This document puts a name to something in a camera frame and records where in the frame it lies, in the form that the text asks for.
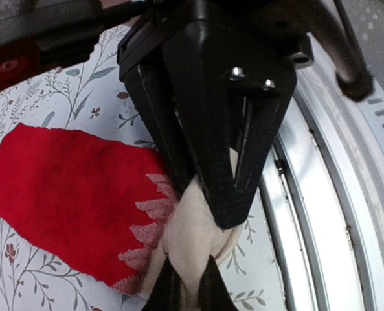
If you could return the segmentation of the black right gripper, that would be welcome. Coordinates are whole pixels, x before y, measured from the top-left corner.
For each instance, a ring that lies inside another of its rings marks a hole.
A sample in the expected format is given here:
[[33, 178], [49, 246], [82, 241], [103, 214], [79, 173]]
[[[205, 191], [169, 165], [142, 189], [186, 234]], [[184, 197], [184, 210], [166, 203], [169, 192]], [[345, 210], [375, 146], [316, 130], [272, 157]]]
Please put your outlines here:
[[118, 46], [119, 75], [146, 63], [164, 70], [174, 61], [250, 61], [292, 69], [311, 65], [308, 30], [280, 1], [160, 1], [135, 22]]

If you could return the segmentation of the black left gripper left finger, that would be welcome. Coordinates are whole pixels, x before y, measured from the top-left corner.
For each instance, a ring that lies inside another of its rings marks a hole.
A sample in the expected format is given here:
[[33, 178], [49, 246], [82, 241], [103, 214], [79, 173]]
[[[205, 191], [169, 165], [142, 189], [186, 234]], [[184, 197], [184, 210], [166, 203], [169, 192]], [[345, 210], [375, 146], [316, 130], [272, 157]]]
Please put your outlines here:
[[142, 311], [180, 311], [181, 278], [166, 257], [149, 299]]

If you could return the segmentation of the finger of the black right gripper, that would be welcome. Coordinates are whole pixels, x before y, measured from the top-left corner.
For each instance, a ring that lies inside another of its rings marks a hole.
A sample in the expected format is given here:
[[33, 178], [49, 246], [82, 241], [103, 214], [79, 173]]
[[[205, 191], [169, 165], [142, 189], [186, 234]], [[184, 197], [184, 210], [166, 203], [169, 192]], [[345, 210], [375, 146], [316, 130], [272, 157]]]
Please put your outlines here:
[[162, 155], [170, 180], [181, 196], [195, 170], [181, 125], [175, 114], [171, 83], [163, 71], [140, 64], [123, 81], [139, 115]]
[[174, 61], [168, 74], [203, 193], [216, 224], [230, 229], [249, 214], [267, 153], [295, 90], [295, 70], [250, 61]]

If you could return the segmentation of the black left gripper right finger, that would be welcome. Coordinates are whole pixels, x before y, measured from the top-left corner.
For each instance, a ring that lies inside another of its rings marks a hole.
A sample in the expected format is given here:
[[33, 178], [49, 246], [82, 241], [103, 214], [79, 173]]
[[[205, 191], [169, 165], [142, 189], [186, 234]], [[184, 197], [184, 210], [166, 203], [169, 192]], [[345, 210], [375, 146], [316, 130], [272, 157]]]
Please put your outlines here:
[[198, 301], [202, 311], [238, 311], [212, 255], [200, 280]]

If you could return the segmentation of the red and beige sock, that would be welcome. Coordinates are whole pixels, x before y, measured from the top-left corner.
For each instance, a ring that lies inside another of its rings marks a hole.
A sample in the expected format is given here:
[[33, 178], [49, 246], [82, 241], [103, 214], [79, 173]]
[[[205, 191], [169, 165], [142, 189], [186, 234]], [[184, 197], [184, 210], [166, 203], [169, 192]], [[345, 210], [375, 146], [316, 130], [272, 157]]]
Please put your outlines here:
[[220, 229], [197, 178], [181, 196], [159, 152], [80, 130], [17, 125], [0, 144], [0, 310], [103, 310], [147, 301], [166, 257], [180, 310], [239, 229]]

